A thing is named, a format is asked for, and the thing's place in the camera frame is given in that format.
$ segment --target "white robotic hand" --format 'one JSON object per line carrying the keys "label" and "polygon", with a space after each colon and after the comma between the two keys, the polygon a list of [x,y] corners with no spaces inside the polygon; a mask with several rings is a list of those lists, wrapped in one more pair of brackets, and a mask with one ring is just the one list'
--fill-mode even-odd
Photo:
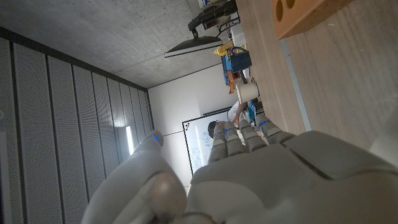
{"label": "white robotic hand", "polygon": [[168,223],[184,213],[186,193],[160,155],[163,135],[153,131],[100,185],[82,223]]}
{"label": "white robotic hand", "polygon": [[294,136],[261,115],[256,123],[267,142],[242,121],[245,146],[232,123],[216,126],[187,198],[159,154],[161,134],[146,137],[83,223],[398,223],[396,167],[326,134]]}

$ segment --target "white wall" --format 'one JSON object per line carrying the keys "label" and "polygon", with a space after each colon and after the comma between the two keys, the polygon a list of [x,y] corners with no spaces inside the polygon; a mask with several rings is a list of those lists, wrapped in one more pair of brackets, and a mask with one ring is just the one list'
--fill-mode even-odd
{"label": "white wall", "polygon": [[155,129],[164,135],[183,131],[182,122],[234,105],[222,64],[148,90]]}
{"label": "white wall", "polygon": [[162,155],[188,186],[192,173],[187,145],[184,134],[177,133],[183,131],[182,122],[232,106],[238,97],[229,94],[222,64],[150,88],[148,93],[155,129],[168,135]]}

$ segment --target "white cup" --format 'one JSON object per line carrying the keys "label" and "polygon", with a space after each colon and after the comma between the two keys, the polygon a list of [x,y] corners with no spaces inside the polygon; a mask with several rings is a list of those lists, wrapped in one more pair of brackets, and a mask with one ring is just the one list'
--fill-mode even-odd
{"label": "white cup", "polygon": [[239,104],[255,99],[260,95],[259,89],[255,83],[238,85],[236,86],[236,92],[238,94]]}

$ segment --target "whiteboard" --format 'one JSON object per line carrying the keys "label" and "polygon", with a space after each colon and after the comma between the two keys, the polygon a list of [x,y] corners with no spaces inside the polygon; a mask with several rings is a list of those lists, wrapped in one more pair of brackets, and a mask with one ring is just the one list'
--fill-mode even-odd
{"label": "whiteboard", "polygon": [[207,127],[212,121],[227,121],[228,112],[220,112],[211,116],[205,116],[182,123],[185,140],[187,142],[188,155],[191,163],[192,175],[201,167],[207,165],[213,139],[209,136]]}

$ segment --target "hole in wooden block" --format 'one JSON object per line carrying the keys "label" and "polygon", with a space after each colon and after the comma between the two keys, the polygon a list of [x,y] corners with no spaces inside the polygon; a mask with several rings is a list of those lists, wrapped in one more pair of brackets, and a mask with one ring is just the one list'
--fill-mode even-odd
{"label": "hole in wooden block", "polygon": [[289,9],[291,9],[293,8],[295,2],[296,0],[286,0],[286,5]]}
{"label": "hole in wooden block", "polygon": [[284,16],[284,6],[281,0],[276,3],[276,19],[280,22]]}

